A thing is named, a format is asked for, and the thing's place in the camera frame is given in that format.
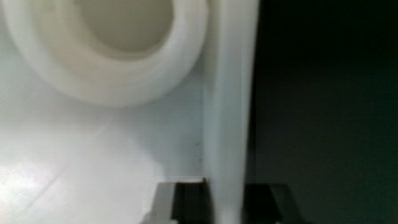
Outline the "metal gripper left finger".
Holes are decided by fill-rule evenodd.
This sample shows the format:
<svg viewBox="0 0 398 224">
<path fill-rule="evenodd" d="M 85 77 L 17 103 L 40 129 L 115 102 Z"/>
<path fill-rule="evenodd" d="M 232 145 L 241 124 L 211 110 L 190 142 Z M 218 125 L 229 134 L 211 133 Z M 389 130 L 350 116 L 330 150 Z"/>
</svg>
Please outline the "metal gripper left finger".
<svg viewBox="0 0 398 224">
<path fill-rule="evenodd" d="M 156 185 L 140 224 L 211 224 L 211 194 L 204 178 Z"/>
</svg>

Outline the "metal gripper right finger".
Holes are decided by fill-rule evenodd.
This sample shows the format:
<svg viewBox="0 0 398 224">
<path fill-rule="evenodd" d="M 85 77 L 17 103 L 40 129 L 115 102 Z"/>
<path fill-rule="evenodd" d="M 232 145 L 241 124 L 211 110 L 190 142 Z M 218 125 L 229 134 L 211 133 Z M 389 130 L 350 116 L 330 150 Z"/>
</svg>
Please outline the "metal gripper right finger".
<svg viewBox="0 0 398 224">
<path fill-rule="evenodd" d="M 310 224 L 286 184 L 245 185 L 243 224 Z"/>
</svg>

